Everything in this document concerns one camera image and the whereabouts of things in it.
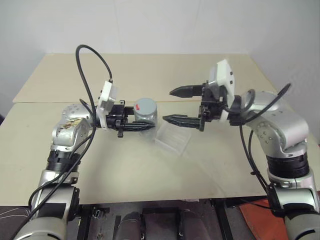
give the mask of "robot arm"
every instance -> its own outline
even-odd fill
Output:
[[[181,98],[201,96],[198,117],[174,114],[163,119],[200,131],[204,130],[205,122],[212,120],[250,127],[266,155],[270,180],[266,191],[272,213],[284,218],[290,239],[320,239],[320,204],[308,164],[306,121],[281,100],[269,107],[277,97],[273,93],[249,90],[239,96],[234,95],[234,90],[233,72],[223,60],[210,71],[206,83],[181,86],[170,92]]]
[[[133,115],[133,107],[125,106],[125,101],[115,103],[116,90],[112,83],[106,81],[94,109],[98,122],[94,122],[87,105],[72,104],[62,111],[61,120],[52,131],[47,166],[42,171],[39,181],[39,191],[31,196],[29,207],[34,210],[54,187],[62,180],[86,147],[93,126],[118,131],[118,137],[123,132],[139,132],[155,126],[149,121],[128,122],[128,115]],[[78,182],[78,165],[57,188],[54,194],[33,215],[15,236],[15,240],[65,240],[67,238],[67,223],[72,221],[78,211],[80,190],[74,186]]]

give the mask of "clear plastic container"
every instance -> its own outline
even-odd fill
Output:
[[[191,130],[164,121],[156,132],[155,144],[169,152],[182,155],[191,138]]]

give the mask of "gray cylinder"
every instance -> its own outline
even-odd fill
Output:
[[[143,97],[136,101],[133,105],[133,112],[136,121],[147,120],[155,125],[158,123],[157,103],[151,98]],[[140,135],[153,139],[156,135],[156,128],[141,131]]]

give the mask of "black cable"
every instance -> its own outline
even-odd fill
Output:
[[[81,49],[89,49],[90,51],[92,51],[95,55],[97,55],[97,57],[103,62],[103,64],[105,65],[106,69],[108,70],[109,72],[109,82],[112,83],[113,79],[112,79],[112,73],[111,73],[111,70],[107,64],[107,62],[104,60],[104,58],[96,51],[94,50],[92,47],[90,46],[87,46],[87,45],[79,45],[76,50],[75,50],[75,59],[76,59],[76,64],[78,66],[78,70],[79,70],[79,73],[80,73],[80,76],[81,76],[81,79],[82,79],[82,82],[84,84],[84,87],[85,87],[85,90],[88,94],[88,97],[89,97],[89,100],[90,100],[90,104],[91,104],[91,111],[93,113],[93,120],[94,120],[94,123],[96,123],[97,121],[97,118],[96,118],[96,111],[95,111],[95,103],[94,103],[94,99],[91,95],[91,92],[90,92],[90,89],[89,89],[89,86],[88,86],[88,83],[86,81],[86,78],[85,78],[85,74],[84,74],[84,71],[82,69],[82,66],[81,66],[81,62],[80,62],[80,56],[79,56],[79,53],[80,53],[80,50]]]
[[[34,196],[37,194],[37,192],[39,192],[41,189],[45,188],[46,186],[52,184],[53,182],[57,181],[59,178],[62,177],[63,174],[65,174],[65,169],[66,167],[60,172],[60,174],[55,177],[54,179],[50,180],[50,181],[47,181],[45,184],[39,186],[36,190],[34,190],[30,197],[29,197],[29,201],[28,201],[28,206],[29,206],[29,209],[31,210],[32,209],[32,199],[34,198]]]
[[[18,232],[22,229],[22,227],[32,218],[32,216],[46,203],[46,201],[56,192],[56,190],[64,183],[64,181],[67,179],[67,177],[70,175],[70,173],[74,170],[74,168],[76,166],[78,166],[78,164],[80,163],[81,159],[84,157],[84,155],[86,154],[86,152],[88,151],[94,137],[95,137],[95,133],[96,133],[96,130],[97,130],[97,125],[96,125],[96,122],[97,122],[97,115],[96,115],[96,111],[95,111],[95,104],[94,104],[94,100],[93,100],[93,97],[92,97],[92,94],[91,94],[91,91],[90,91],[90,88],[88,86],[88,83],[87,83],[87,80],[86,80],[86,77],[84,75],[84,72],[82,70],[82,66],[81,66],[81,62],[80,62],[80,57],[79,57],[79,52],[82,48],[86,48],[86,49],[89,49],[91,50],[93,53],[95,53],[99,58],[100,60],[103,62],[103,64],[106,66],[108,72],[109,72],[109,76],[110,76],[110,82],[112,83],[112,73],[111,73],[111,70],[108,66],[108,64],[106,63],[106,61],[103,59],[103,57],[96,51],[94,50],[92,47],[90,46],[87,46],[87,45],[79,45],[76,50],[75,50],[75,59],[76,59],[76,63],[77,63],[77,67],[78,67],[78,70],[79,70],[79,73],[80,73],[80,76],[81,76],[81,79],[82,79],[82,82],[84,84],[84,87],[85,87],[85,90],[88,94],[88,97],[90,99],[90,104],[91,104],[91,109],[92,109],[92,116],[93,116],[93,127],[92,127],[92,133],[90,135],[90,137],[88,138],[89,139],[89,142],[87,143],[87,145],[85,146],[83,152],[80,154],[79,158],[75,161],[75,163],[72,165],[72,167],[68,170],[68,172],[66,172],[66,174],[62,177],[61,181],[55,185],[55,187],[48,193],[48,195],[46,195],[44,197],[44,199],[38,204],[37,207],[35,207],[32,212],[30,213],[30,215],[28,217],[26,217],[24,219],[24,221],[22,222],[22,224],[19,226],[19,228],[15,231],[15,233],[13,234],[12,236],[12,240],[15,238],[15,236],[18,234]]]
[[[239,129],[240,129],[241,142],[242,142],[242,145],[243,145],[243,149],[244,149],[246,158],[248,159],[248,162],[249,162],[249,164],[250,164],[250,166],[251,166],[256,178],[258,179],[259,183],[261,184],[263,190],[267,193],[267,187],[265,186],[264,182],[260,178],[260,174],[259,174],[258,169],[255,168],[255,166],[252,164],[252,161],[250,159],[250,156],[249,156],[249,153],[248,153],[248,150],[247,150],[247,146],[246,146],[246,142],[245,142],[245,137],[244,137],[244,132],[243,132],[242,125],[239,126]]]
[[[252,120],[256,119],[257,117],[261,116],[262,114],[264,114],[269,108],[271,108],[280,98],[283,97],[283,95],[286,94],[286,92],[289,90],[291,86],[291,83],[288,83],[287,85],[285,85],[281,91],[277,94],[277,96],[267,105],[265,106],[265,108],[263,108],[261,111],[259,111],[258,113],[256,113],[255,115],[253,115],[252,117],[246,119],[243,124],[246,124],[248,122],[251,122]]]
[[[247,201],[247,200],[244,200],[244,199],[240,199],[240,200],[245,202],[245,203],[247,203],[247,204],[255,205],[255,206],[263,208],[263,209],[269,209],[269,210],[272,210],[272,211],[277,211],[276,209],[273,209],[272,207],[269,207],[269,206],[263,206],[263,205],[254,203],[252,201]]]
[[[91,111],[91,109],[88,107],[88,104],[87,104],[84,100],[82,100],[81,98],[79,99],[79,101],[80,101],[80,103],[85,107],[85,109],[89,112],[92,120],[94,120],[94,114],[93,114],[93,112]]]
[[[249,108],[251,108],[252,104],[254,104],[254,102],[255,102],[256,91],[254,89],[250,89],[248,91],[248,93],[250,93],[250,100],[249,100],[248,104],[246,105],[246,107],[238,109],[238,110],[233,110],[233,109],[230,109],[225,106],[223,109],[230,114],[241,114],[241,113],[248,111]]]
[[[258,170],[258,167],[255,163],[255,160],[254,158],[252,157],[252,152],[251,152],[251,143],[252,143],[252,137],[254,135],[254,131],[251,130],[250,132],[250,135],[249,135],[249,141],[248,141],[248,152],[249,152],[249,157],[250,157],[250,160],[252,162],[252,165],[254,166],[254,168],[257,170],[258,174],[259,174],[259,177],[261,178],[261,180],[263,181],[264,185],[268,185],[266,180],[264,179],[264,177],[261,175],[260,171]]]
[[[90,134],[89,136],[87,136],[85,139],[83,139],[82,140],[82,142],[80,142],[79,144],[78,144],[78,146],[76,146],[71,152],[70,152],[70,155],[69,155],[69,159],[71,159],[71,157],[73,156],[73,154],[78,150],[78,148],[80,148],[81,147],[81,145],[83,145],[86,141],[88,141],[90,138],[91,138],[91,135],[92,134]]]

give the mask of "red object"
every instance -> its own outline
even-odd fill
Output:
[[[269,206],[267,200],[254,202],[263,206]],[[288,240],[284,220],[275,217],[269,209],[252,204],[240,206],[242,215],[252,234],[257,240]]]

